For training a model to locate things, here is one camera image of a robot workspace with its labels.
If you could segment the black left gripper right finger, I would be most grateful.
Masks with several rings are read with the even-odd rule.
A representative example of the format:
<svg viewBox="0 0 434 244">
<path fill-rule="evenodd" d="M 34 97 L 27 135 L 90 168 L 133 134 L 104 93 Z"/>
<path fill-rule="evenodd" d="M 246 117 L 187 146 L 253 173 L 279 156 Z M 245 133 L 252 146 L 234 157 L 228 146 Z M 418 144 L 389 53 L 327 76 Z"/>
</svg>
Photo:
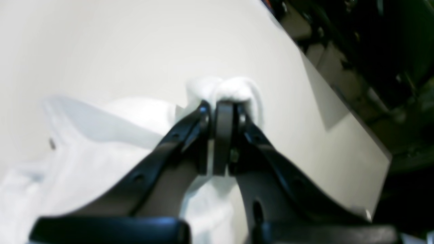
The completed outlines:
<svg viewBox="0 0 434 244">
<path fill-rule="evenodd" d="M 218 102 L 214 123 L 215 176 L 236 179 L 252 244 L 395 244 L 392 225 L 375 225 L 327 196 L 278 152 L 245 106 Z"/>
</svg>

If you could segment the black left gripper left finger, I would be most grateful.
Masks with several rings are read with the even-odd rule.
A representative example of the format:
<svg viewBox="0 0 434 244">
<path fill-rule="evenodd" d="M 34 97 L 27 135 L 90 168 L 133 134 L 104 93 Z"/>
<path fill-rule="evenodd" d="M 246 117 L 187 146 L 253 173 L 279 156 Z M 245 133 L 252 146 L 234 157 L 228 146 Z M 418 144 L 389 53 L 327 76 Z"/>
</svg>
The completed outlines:
<svg viewBox="0 0 434 244">
<path fill-rule="evenodd" d="M 39 244 L 190 244 L 179 216 L 197 176 L 207 174 L 211 107 L 205 100 L 102 196 L 57 217 L 40 217 L 29 239 Z"/>
</svg>

